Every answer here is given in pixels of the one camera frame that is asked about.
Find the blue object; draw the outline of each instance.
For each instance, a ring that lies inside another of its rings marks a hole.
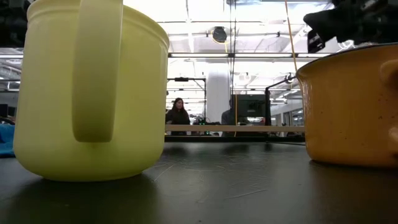
[[[15,156],[14,151],[12,150],[14,131],[14,125],[0,124],[0,158]]]

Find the table surface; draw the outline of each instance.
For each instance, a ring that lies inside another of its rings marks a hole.
[[[0,159],[0,223],[398,223],[397,173],[265,143],[166,144],[143,174],[88,184]]]

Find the plastic pitcher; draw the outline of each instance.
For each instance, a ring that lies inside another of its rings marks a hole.
[[[298,70],[312,159],[398,167],[397,52],[397,44],[372,45]]]
[[[141,173],[164,145],[169,40],[123,0],[38,0],[28,10],[14,150],[47,179]]]

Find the woman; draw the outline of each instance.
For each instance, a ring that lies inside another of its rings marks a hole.
[[[166,124],[190,124],[189,115],[181,98],[174,100],[173,108],[166,114]],[[172,131],[172,135],[187,135],[185,131]]]

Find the wooden plank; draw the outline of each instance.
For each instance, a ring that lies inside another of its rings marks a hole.
[[[294,126],[230,126],[230,125],[171,125],[166,131],[239,131],[239,132],[304,132],[304,127]]]

